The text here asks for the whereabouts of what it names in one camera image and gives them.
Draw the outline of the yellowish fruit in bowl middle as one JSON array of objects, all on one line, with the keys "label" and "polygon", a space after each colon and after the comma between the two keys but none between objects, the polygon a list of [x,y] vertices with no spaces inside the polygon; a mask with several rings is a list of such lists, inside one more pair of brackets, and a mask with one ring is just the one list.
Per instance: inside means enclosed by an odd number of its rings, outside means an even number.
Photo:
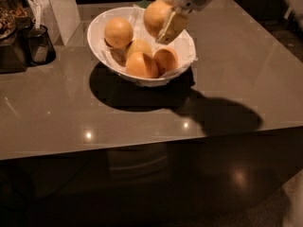
[{"label": "yellowish fruit in bowl middle", "polygon": [[126,60],[129,58],[137,58],[143,55],[151,57],[152,48],[145,40],[142,39],[134,39],[133,41],[131,41],[127,45],[124,53],[124,57]]}]

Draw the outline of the black appliance with food bowl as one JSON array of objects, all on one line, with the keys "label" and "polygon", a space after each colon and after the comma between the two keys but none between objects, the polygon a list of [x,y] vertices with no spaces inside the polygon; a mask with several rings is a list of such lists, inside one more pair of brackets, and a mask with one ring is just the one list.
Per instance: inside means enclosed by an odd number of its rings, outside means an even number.
[{"label": "black appliance with food bowl", "polygon": [[27,70],[28,52],[21,30],[31,26],[27,0],[0,0],[0,73]]}]

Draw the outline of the green yellow sponge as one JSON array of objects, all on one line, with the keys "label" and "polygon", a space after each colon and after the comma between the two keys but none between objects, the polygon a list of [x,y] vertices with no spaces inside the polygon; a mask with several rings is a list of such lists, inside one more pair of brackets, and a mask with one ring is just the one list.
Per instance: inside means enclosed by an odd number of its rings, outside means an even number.
[{"label": "green yellow sponge", "polygon": [[140,1],[134,2],[134,7],[146,9],[151,3],[152,3],[152,1],[149,1],[149,0],[140,0]]}]

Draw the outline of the white panel board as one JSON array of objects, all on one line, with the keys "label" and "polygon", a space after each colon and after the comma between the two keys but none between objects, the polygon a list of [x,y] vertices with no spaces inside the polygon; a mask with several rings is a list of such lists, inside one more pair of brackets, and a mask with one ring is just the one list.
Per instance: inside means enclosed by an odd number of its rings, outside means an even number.
[{"label": "white panel board", "polygon": [[52,43],[67,45],[80,24],[76,0],[37,0],[42,4],[42,23],[48,28]]}]

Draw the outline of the black mesh cup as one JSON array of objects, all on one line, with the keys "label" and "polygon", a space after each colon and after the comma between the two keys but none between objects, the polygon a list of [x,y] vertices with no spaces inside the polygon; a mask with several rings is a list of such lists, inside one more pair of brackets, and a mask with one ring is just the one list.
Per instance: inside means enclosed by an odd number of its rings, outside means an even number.
[{"label": "black mesh cup", "polygon": [[48,64],[56,59],[56,51],[46,26],[39,28],[34,26],[28,33],[27,41],[31,60],[34,64]]}]

